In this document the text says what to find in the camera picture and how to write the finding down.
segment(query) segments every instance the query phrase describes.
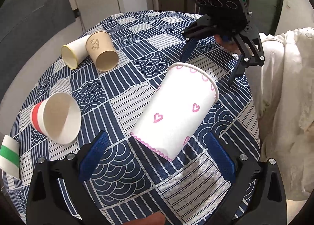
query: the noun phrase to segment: cup with green stripe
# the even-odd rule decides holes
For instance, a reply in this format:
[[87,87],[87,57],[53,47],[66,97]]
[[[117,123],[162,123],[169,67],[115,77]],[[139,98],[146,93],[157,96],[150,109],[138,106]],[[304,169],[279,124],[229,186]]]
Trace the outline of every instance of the cup with green stripe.
[[19,144],[12,137],[5,135],[0,149],[0,169],[20,179]]

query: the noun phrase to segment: gray fabric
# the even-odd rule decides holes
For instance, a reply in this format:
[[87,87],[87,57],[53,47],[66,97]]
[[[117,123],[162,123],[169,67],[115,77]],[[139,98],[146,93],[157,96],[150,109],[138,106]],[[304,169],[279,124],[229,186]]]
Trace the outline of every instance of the gray fabric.
[[0,100],[29,58],[74,21],[69,0],[5,0],[0,8]]

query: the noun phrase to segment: table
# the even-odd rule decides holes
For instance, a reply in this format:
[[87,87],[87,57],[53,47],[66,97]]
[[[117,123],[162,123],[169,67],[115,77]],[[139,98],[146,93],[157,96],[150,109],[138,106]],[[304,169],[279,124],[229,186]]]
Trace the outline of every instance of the table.
[[[108,17],[84,35],[107,31],[119,54],[119,64],[109,72],[98,71],[90,57],[75,70],[58,58],[38,80],[25,100],[11,130],[20,144],[21,180],[3,172],[8,193],[25,219],[26,200],[37,160],[62,159],[90,143],[100,130],[108,132],[111,146],[92,178],[84,183],[97,207],[112,224],[143,218],[161,210],[168,224],[201,225],[230,187],[208,154],[205,134],[214,130],[228,144],[259,159],[257,118],[246,77],[227,86],[236,59],[223,51],[213,37],[198,42],[189,63],[216,81],[219,100],[210,109],[188,144],[172,163],[164,162],[136,140],[128,140],[139,115],[165,76],[178,62],[185,40],[181,31],[200,15],[140,11]],[[82,112],[82,126],[74,143],[59,145],[36,131],[29,113],[34,104],[62,91],[70,93]],[[74,216],[63,180],[62,194]],[[255,181],[248,185],[236,217],[247,207]]]

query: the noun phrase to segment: red stripe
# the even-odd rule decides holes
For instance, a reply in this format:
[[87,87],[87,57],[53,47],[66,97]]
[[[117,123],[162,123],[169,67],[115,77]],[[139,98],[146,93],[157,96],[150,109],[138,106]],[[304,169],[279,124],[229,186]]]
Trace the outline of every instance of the red stripe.
[[39,106],[40,104],[42,103],[43,101],[41,101],[40,103],[36,104],[34,109],[33,109],[33,113],[32,113],[32,120],[33,120],[33,125],[34,125],[34,128],[42,134],[42,131],[40,130],[40,127],[39,127],[39,124],[38,124],[38,119],[37,119],[37,114],[38,114],[38,109],[39,109]]

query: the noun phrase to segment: pink scribble border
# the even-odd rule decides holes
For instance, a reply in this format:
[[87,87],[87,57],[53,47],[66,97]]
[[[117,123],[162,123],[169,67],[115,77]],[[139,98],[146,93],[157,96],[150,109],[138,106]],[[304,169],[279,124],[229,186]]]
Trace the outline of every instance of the pink scribble border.
[[162,156],[164,159],[172,162],[172,159],[168,158],[168,156],[165,156],[161,151],[156,150],[155,148],[151,147],[149,144],[145,143],[144,141],[142,141],[142,139],[140,139],[139,137],[137,137],[136,135],[133,134],[133,132],[130,133],[131,136],[133,136],[137,141],[139,141],[140,143],[144,144],[147,148],[149,148],[150,150],[152,150],[153,152],[157,153],[158,155]]

